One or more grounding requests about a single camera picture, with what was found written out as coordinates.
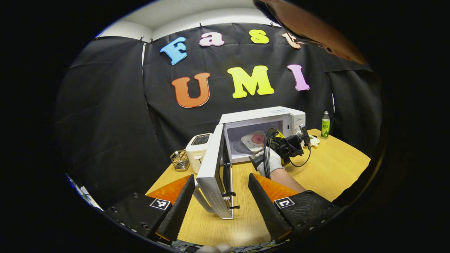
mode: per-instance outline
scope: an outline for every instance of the wooden table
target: wooden table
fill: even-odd
[[[308,130],[308,133],[320,136],[317,129]],[[326,140],[319,139],[320,144],[311,148],[311,157],[304,166],[297,168],[289,164],[285,169],[307,190],[333,201],[356,181],[370,159],[332,136]],[[304,151],[303,156],[291,160],[297,165],[303,164],[309,152],[307,149]],[[234,163],[232,169],[233,191],[236,192],[234,205],[241,206],[234,210],[234,219],[220,219],[218,215],[205,211],[196,198],[192,197],[178,235],[179,240],[210,246],[226,243],[232,247],[270,241],[262,215],[248,189],[248,175],[256,172],[255,169],[251,162]],[[187,171],[177,172],[170,165],[147,193],[189,174],[193,174],[190,166]]]

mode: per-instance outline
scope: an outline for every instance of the microwave door handle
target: microwave door handle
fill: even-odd
[[[216,213],[214,209],[208,204],[206,199],[203,197],[202,193],[200,192],[200,185],[198,185],[197,180],[195,180],[195,190],[194,190],[194,197],[197,199],[197,201],[203,206],[203,208],[210,213]]]

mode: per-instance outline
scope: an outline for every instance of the white ceiling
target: white ceiling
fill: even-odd
[[[256,8],[252,0],[158,0],[122,18],[150,29],[204,11],[224,8]]]

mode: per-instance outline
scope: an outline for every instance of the wall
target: wall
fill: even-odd
[[[121,36],[138,40],[143,36],[143,41],[150,42],[152,35],[153,31],[148,27],[136,24],[134,22],[119,20],[107,27],[101,34],[101,37]]]
[[[153,39],[158,39],[174,32],[219,23],[260,23],[270,24],[270,19],[253,8],[230,8],[206,11],[185,18],[177,19],[153,30]]]

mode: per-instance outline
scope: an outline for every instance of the black curtain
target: black curtain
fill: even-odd
[[[168,165],[144,97],[143,45],[124,37],[92,41],[57,97],[55,132],[68,174],[104,209],[145,193]]]
[[[264,30],[269,43],[253,43],[249,35],[252,29]],[[202,47],[198,41],[201,35],[207,32],[221,33],[225,44]],[[373,103],[379,101],[380,94],[375,91],[358,93],[359,90],[353,86],[364,89],[364,86],[371,85],[372,79],[368,80],[365,76],[358,78],[357,75],[350,74],[355,71],[373,74],[370,67],[339,59],[315,45],[302,45],[301,49],[294,49],[281,36],[283,33],[281,28],[269,25],[227,23],[180,31],[146,46],[143,64],[145,95],[166,155],[186,147],[188,141],[197,134],[213,132],[224,113],[279,105],[304,111],[307,127],[319,130],[324,111],[327,110],[332,119],[332,135],[366,154],[373,151],[373,140],[379,136],[378,119],[381,119],[381,108]],[[188,55],[172,65],[169,56],[160,52],[160,49],[180,36],[186,38],[183,43],[187,49],[184,52]],[[309,90],[295,89],[293,73],[287,68],[290,64],[302,66],[301,71],[310,86]],[[255,93],[254,96],[248,94],[245,98],[234,99],[233,78],[227,70],[242,67],[252,75],[253,68],[257,65],[268,67],[267,74],[270,85],[275,90],[274,94]],[[200,107],[181,107],[177,104],[172,81],[189,77],[189,95],[196,98],[200,89],[194,75],[202,72],[210,73],[209,100]],[[337,72],[342,72],[346,78],[335,78]],[[339,115],[337,118],[333,113],[332,93],[336,102],[336,114]],[[342,102],[342,99],[351,99],[355,95],[361,96],[359,104]],[[361,117],[354,117],[355,113],[360,113]],[[367,131],[367,125],[377,131]],[[365,138],[353,137],[353,130],[356,128],[358,133],[365,133]]]

